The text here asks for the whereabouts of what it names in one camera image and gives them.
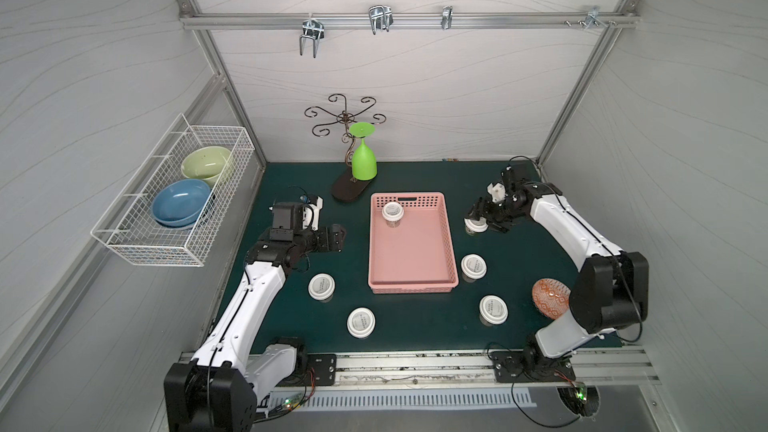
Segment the pink plastic basket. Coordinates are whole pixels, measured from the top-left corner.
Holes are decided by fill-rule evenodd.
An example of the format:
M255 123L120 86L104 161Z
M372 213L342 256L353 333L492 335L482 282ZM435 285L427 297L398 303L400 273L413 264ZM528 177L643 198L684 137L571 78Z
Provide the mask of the pink plastic basket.
M389 227L382 207L405 208ZM374 193L370 198L368 284L375 294L449 293L459 282L445 196L440 192Z

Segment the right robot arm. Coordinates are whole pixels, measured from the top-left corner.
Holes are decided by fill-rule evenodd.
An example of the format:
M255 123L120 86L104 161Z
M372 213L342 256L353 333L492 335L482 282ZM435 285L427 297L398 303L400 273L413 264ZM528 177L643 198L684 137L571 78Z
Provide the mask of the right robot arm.
M480 233L506 232L515 220L541 225L567 253L579 275L570 287L568 310L539 329L522 352L528 371L552 368L592 339L636 325L648 316L649 262L628 252L588 224L560 189L518 176L514 166L501 172L465 216L465 227Z

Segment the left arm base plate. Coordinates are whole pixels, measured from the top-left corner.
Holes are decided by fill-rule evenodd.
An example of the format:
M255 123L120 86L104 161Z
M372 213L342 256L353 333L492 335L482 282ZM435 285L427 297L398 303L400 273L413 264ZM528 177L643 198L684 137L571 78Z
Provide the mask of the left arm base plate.
M294 372L278 383L279 387L332 386L335 384L336 354L299 355Z

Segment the yogurt cup mid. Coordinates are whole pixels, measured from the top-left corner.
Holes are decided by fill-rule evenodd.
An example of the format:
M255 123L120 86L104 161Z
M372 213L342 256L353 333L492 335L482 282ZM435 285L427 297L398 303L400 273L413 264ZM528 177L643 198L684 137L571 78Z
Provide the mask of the yogurt cup mid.
M335 288L335 279L327 273L314 275L308 283L310 297L321 303L327 303L332 299Z
M460 268L463 279L472 283L483 279L488 271L486 261L478 254L468 254L461 259Z

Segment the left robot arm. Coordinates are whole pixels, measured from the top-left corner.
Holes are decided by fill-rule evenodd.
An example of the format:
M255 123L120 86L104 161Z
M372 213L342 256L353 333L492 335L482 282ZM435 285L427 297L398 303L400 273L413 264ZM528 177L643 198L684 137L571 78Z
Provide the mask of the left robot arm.
M302 375L302 340L281 338L267 346L255 368L247 364L268 309L302 258L339 252L346 230L319 224L323 200L316 195L272 206L272 224L249 249L239 287L223 315L187 362L173 364L164 382L172 431L248 431L258 407L282 380Z

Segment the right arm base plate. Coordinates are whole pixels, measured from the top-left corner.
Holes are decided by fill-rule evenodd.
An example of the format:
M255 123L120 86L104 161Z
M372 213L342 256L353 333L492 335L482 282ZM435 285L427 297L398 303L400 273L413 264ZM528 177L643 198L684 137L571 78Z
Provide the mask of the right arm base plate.
M487 353L498 383L571 383L576 375L565 358L544 357L532 349L495 350Z

